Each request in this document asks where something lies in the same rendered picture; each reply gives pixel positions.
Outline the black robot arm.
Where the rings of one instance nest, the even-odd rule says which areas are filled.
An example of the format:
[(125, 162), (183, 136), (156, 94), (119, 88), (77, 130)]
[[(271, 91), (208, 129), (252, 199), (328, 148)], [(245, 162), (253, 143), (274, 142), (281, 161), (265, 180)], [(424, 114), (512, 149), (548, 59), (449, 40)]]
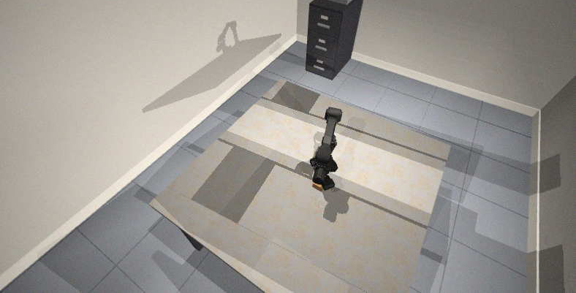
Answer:
[[(341, 109), (329, 107), (325, 112), (325, 120), (327, 121), (325, 135), (322, 138), (322, 145), (319, 147), (318, 152), (316, 152), (314, 167), (314, 176), (312, 181), (316, 184), (322, 185), (325, 182), (326, 170), (327, 173), (335, 172), (338, 166), (333, 161), (331, 153), (334, 147), (337, 146), (336, 136), (334, 135), (335, 127), (338, 122), (341, 121), (342, 112)], [(317, 159), (317, 162), (316, 162)], [(329, 170), (330, 169), (330, 170)]]

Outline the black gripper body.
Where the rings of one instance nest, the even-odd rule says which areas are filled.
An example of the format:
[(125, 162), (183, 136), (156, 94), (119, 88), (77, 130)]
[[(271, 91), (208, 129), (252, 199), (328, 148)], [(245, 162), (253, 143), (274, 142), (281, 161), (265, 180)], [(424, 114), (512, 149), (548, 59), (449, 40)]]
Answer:
[[(315, 158), (312, 158), (312, 159), (310, 160), (310, 164), (311, 164), (312, 167), (314, 167), (314, 160), (315, 160)], [(314, 169), (316, 169), (316, 167), (314, 167)], [(327, 170), (326, 170), (325, 182), (324, 182), (324, 184), (322, 184), (322, 188), (323, 188), (325, 191), (328, 190), (328, 189), (331, 189), (332, 187), (335, 186), (335, 184), (334, 184), (334, 182), (333, 182), (333, 179), (330, 178), (329, 175), (327, 175), (327, 174), (329, 174), (329, 173), (327, 173)]]

